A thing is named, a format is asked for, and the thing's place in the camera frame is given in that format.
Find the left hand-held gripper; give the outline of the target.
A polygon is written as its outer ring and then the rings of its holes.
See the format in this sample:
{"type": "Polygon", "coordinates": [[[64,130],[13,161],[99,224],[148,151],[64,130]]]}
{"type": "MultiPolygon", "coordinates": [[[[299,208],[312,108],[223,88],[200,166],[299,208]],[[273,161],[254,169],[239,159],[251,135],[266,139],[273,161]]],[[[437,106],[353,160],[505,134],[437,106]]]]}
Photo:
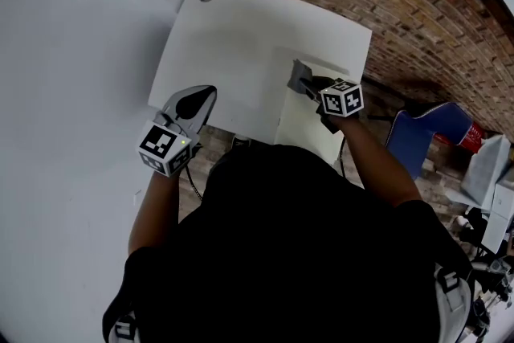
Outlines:
{"type": "Polygon", "coordinates": [[[217,88],[194,86],[174,93],[163,112],[147,120],[138,139],[138,154],[145,165],[173,176],[200,150],[200,130],[217,100],[217,88]]]}

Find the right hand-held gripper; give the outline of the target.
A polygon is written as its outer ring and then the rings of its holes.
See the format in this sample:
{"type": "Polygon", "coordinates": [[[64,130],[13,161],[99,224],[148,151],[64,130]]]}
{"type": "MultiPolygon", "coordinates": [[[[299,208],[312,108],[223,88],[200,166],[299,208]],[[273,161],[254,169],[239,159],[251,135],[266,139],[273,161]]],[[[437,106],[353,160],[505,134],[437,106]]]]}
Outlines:
{"type": "Polygon", "coordinates": [[[300,94],[319,103],[316,113],[331,133],[337,133],[339,129],[330,121],[330,116],[357,117],[364,108],[361,85],[348,80],[334,82],[334,79],[327,76],[313,76],[312,80],[301,79],[300,94]]]}

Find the grey woven cloth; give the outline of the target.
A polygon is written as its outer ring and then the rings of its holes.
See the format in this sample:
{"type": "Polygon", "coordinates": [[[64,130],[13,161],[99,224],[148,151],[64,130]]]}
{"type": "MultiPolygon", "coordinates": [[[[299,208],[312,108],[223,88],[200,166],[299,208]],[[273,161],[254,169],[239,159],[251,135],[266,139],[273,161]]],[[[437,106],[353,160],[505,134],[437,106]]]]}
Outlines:
{"type": "Polygon", "coordinates": [[[287,86],[292,91],[305,94],[308,88],[305,82],[310,84],[312,82],[312,69],[298,59],[293,60],[292,73],[287,83],[287,86]]]}

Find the person's right forearm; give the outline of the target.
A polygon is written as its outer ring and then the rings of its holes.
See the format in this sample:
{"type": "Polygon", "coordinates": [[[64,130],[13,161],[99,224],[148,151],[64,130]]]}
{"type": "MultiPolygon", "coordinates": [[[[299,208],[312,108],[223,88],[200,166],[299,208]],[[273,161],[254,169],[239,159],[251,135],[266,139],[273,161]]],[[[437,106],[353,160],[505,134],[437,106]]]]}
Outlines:
{"type": "Polygon", "coordinates": [[[405,167],[359,120],[338,116],[329,119],[342,131],[366,190],[394,207],[422,200],[405,167]]]}

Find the person's left forearm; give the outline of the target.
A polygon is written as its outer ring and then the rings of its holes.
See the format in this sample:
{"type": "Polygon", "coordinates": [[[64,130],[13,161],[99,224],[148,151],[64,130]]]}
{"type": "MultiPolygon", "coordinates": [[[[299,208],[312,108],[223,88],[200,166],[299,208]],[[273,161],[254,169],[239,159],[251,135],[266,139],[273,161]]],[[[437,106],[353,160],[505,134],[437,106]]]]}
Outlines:
{"type": "Polygon", "coordinates": [[[178,225],[179,177],[154,173],[128,240],[128,254],[143,247],[165,246],[178,225]]]}

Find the blue chair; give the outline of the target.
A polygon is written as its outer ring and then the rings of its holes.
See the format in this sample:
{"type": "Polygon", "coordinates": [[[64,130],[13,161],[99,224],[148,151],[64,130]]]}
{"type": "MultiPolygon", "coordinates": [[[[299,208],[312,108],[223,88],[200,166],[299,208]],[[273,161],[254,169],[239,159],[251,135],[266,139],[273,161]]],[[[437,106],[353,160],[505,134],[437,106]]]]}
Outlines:
{"type": "Polygon", "coordinates": [[[430,144],[436,134],[451,144],[461,144],[473,120],[453,102],[422,106],[419,112],[399,111],[385,147],[415,180],[421,173],[430,144]]]}

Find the person's black shirt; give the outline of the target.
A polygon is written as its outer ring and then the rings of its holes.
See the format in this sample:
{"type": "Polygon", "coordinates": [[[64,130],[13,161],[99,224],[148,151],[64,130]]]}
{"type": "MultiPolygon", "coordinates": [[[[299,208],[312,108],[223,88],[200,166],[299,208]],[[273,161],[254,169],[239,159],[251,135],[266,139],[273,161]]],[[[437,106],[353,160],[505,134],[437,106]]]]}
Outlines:
{"type": "Polygon", "coordinates": [[[163,247],[128,255],[105,343],[439,343],[438,298],[472,288],[423,201],[391,206],[317,155],[225,155],[163,247]]]}

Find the red plastic crate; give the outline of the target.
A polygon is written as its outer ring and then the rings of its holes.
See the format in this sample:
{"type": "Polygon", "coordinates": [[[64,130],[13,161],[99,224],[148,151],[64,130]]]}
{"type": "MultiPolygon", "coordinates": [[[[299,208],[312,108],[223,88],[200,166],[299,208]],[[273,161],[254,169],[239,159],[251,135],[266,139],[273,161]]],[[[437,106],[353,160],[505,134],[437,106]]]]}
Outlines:
{"type": "MultiPolygon", "coordinates": [[[[459,146],[473,153],[478,153],[483,144],[483,136],[484,130],[476,122],[473,122],[467,132],[467,135],[459,143],[459,146]]],[[[452,143],[445,136],[439,133],[434,135],[434,139],[447,145],[456,145],[456,143],[452,143]]]]}

